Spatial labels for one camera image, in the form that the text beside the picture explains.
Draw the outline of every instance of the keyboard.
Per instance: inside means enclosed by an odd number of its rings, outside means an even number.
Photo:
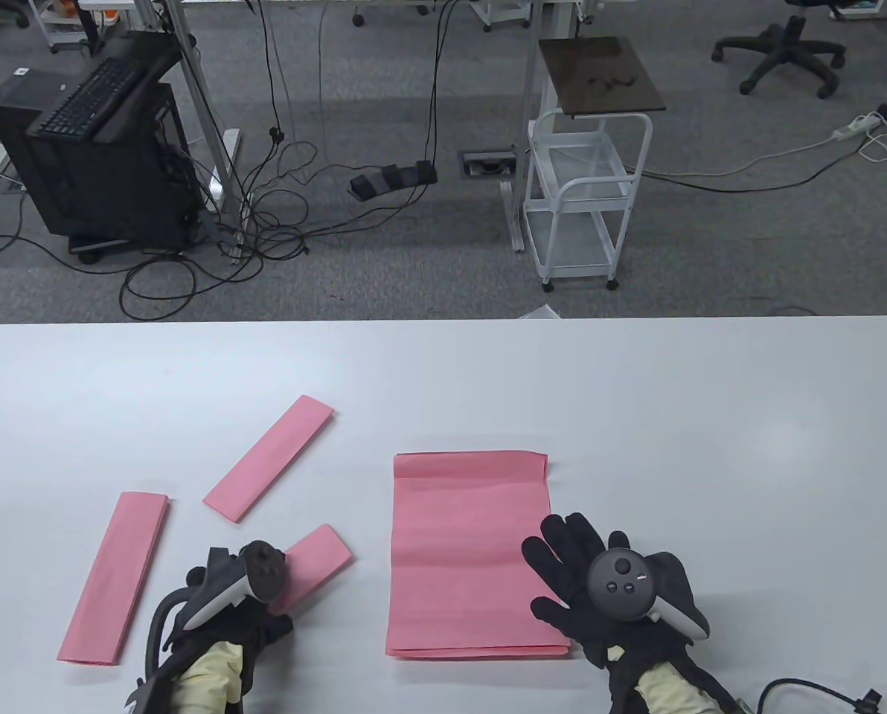
[[[34,133],[74,142],[90,139],[120,108],[143,75],[139,62],[103,58],[82,84],[43,112]]]

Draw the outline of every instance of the foot pedal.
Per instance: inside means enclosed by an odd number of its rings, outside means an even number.
[[[417,161],[412,167],[399,169],[389,164],[372,174],[361,174],[351,179],[351,195],[365,203],[391,191],[437,183],[437,169],[429,161]]]

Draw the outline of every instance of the white plug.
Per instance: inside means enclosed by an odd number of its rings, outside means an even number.
[[[835,141],[846,141],[859,136],[859,134],[865,134],[870,129],[876,129],[881,123],[883,123],[883,119],[879,115],[859,116],[848,125],[834,129],[831,138]]]

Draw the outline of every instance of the pink paper sheet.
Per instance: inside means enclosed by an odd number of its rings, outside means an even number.
[[[321,526],[286,551],[288,588],[269,606],[273,615],[288,612],[354,562],[354,554],[331,526]]]
[[[334,409],[328,405],[311,397],[298,397],[202,502],[229,521],[240,523],[331,414]]]
[[[168,496],[120,495],[57,659],[115,664],[162,530]]]
[[[569,639],[529,610],[552,592],[519,551],[550,512],[546,465],[529,451],[396,456],[388,655],[569,652]]]

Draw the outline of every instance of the caster wheel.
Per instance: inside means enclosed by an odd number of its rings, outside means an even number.
[[[103,257],[103,253],[99,251],[83,251],[82,253],[77,253],[77,259],[85,266],[95,266],[100,262],[101,257]]]

